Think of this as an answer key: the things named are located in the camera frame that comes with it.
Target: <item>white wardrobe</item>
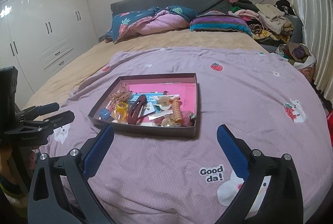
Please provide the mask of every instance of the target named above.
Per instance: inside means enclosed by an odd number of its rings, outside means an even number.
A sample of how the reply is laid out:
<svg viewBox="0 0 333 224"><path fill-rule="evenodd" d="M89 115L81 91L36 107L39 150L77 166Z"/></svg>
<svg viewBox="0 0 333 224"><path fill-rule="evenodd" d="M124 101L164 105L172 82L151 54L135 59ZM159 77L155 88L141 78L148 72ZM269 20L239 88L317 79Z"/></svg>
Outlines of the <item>white wardrobe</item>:
<svg viewBox="0 0 333 224"><path fill-rule="evenodd" d="M0 66L19 71L19 108L98 39L87 0L0 0Z"/></svg>

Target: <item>white curtain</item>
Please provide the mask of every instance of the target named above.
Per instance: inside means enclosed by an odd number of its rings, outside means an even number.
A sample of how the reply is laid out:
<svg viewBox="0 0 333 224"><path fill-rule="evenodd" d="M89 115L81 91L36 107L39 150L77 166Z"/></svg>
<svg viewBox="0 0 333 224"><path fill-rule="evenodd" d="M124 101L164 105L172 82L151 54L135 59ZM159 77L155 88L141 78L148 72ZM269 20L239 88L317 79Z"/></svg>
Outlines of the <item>white curtain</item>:
<svg viewBox="0 0 333 224"><path fill-rule="evenodd" d="M292 0L303 22L303 42L317 59L314 83L333 103L333 1Z"/></svg>

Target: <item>brown hair claw clip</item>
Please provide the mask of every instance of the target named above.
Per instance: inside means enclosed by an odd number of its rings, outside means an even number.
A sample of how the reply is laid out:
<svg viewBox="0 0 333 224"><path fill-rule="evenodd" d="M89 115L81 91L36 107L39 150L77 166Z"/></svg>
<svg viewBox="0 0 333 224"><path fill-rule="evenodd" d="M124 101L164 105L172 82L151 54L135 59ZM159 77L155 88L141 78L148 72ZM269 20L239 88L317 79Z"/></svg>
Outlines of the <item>brown hair claw clip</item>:
<svg viewBox="0 0 333 224"><path fill-rule="evenodd" d="M137 124L139 112L141 111L141 108L145 104L147 104L147 97L145 94L141 94L128 111L128 117L127 117L128 124Z"/></svg>

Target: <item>white bear print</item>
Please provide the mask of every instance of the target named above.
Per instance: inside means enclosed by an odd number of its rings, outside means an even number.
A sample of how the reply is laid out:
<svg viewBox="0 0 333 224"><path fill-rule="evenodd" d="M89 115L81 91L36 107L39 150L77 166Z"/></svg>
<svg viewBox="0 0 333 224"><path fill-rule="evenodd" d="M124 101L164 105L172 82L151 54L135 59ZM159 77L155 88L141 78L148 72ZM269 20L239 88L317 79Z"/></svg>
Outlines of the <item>white bear print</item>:
<svg viewBox="0 0 333 224"><path fill-rule="evenodd" d="M264 180L261 184L258 195L255 198L254 203L250 209L250 212L255 212L259 210L260 205L264 200L270 178L271 176L264 177ZM240 190L240 188L242 187L243 183L244 180L242 178L237 177L234 170L232 170L230 175L230 180L221 184L217 190L217 199L219 203L224 206L229 206L232 200L235 198L238 191Z"/></svg>
<svg viewBox="0 0 333 224"><path fill-rule="evenodd" d="M61 142L61 144L64 144L64 141L68 136L68 131L69 131L70 126L71 126L71 124L69 123L69 124L66 124L62 127L54 129L54 131L53 131L54 139L57 142Z"/></svg>
<svg viewBox="0 0 333 224"><path fill-rule="evenodd" d="M302 109L301 103L298 100L291 100L291 108L294 110L292 112L293 115L296 115L296 119L294 119L295 123L302 123L305 121L306 115Z"/></svg>

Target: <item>bed headboard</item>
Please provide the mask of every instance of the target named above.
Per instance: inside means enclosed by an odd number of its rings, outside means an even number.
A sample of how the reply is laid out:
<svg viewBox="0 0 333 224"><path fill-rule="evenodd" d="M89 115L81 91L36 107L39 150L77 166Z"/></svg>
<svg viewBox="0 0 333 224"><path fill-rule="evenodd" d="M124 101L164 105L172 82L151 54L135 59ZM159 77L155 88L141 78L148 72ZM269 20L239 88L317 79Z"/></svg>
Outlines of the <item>bed headboard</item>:
<svg viewBox="0 0 333 224"><path fill-rule="evenodd" d="M157 6L165 8L170 5L180 5L195 10L198 14L216 10L225 14L231 9L229 0L123 0L111 4L112 16L121 13L147 10Z"/></svg>

